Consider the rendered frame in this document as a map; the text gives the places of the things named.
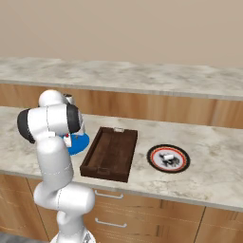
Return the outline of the black red white plate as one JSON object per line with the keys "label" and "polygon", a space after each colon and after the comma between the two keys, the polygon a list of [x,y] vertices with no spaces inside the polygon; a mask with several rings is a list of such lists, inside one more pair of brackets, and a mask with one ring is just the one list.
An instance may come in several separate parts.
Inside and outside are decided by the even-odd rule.
{"label": "black red white plate", "polygon": [[[163,155],[174,155],[174,158],[163,160]],[[183,149],[171,144],[153,146],[147,152],[146,158],[152,167],[169,174],[183,172],[191,163],[189,155]]]}

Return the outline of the wooden raised counter panel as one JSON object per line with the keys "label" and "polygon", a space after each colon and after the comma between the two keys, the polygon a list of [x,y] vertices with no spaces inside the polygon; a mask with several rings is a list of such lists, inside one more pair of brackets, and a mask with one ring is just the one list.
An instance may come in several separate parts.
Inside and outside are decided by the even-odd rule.
{"label": "wooden raised counter panel", "polygon": [[243,101],[106,91],[81,85],[0,81],[0,106],[35,107],[48,89],[73,96],[85,114],[243,129]]}

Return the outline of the wooden cupboard door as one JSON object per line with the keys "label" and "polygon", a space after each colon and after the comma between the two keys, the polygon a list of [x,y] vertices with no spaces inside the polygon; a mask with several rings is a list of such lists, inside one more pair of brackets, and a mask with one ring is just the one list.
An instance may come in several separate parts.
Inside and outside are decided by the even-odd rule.
{"label": "wooden cupboard door", "polygon": [[26,178],[0,174],[0,232],[48,241]]}
{"label": "wooden cupboard door", "polygon": [[206,208],[195,243],[243,243],[243,213]]}

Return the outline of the blue plate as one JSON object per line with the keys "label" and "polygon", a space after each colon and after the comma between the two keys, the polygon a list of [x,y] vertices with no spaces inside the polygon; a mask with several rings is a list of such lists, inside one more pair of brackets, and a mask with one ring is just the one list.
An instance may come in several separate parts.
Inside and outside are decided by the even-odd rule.
{"label": "blue plate", "polygon": [[89,136],[84,134],[83,136],[78,133],[70,134],[72,146],[67,148],[70,156],[77,155],[81,153],[89,144]]}

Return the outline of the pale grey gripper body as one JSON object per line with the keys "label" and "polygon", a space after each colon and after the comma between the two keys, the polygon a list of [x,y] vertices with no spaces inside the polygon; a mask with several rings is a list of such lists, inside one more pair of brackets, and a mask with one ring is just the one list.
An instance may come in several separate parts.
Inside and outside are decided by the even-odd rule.
{"label": "pale grey gripper body", "polygon": [[80,122],[80,130],[78,131],[78,134],[83,136],[85,134],[85,127],[84,127],[84,119],[81,111],[79,111],[79,122]]}

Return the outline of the wooden drawer front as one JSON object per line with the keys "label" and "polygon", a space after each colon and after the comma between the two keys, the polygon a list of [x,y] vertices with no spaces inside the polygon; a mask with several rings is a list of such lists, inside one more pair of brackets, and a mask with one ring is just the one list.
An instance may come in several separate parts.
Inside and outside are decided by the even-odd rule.
{"label": "wooden drawer front", "polygon": [[112,208],[123,208],[129,211],[134,211],[136,213],[148,213],[151,215],[159,215],[198,222],[201,219],[204,211],[203,206],[146,196],[136,196],[121,192],[111,192],[100,189],[95,190],[101,194],[108,194],[113,196],[119,196],[120,194],[123,194],[123,199],[96,196],[96,203],[111,206]]}
{"label": "wooden drawer front", "polygon": [[[115,224],[126,223],[126,228],[117,228],[98,224],[100,221]],[[161,224],[151,219],[141,221],[126,215],[89,214],[84,222],[96,238],[97,243],[194,243],[198,224],[177,219],[165,219]]]}

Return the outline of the dark brown wooden tray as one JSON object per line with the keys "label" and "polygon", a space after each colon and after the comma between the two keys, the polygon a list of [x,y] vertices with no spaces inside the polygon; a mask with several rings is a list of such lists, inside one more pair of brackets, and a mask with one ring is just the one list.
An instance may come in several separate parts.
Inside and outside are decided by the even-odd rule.
{"label": "dark brown wooden tray", "polygon": [[127,182],[137,139],[137,130],[101,127],[80,166],[81,175]]}

